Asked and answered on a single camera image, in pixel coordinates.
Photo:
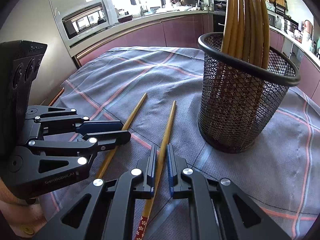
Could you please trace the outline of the pink sleeved left forearm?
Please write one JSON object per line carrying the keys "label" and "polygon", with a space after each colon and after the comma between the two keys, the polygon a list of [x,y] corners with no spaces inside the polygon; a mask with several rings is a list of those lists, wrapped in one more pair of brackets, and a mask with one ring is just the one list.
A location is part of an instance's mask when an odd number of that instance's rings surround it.
{"label": "pink sleeved left forearm", "polygon": [[1,180],[1,212],[18,237],[31,239],[45,224],[40,204],[27,205],[15,197]]}

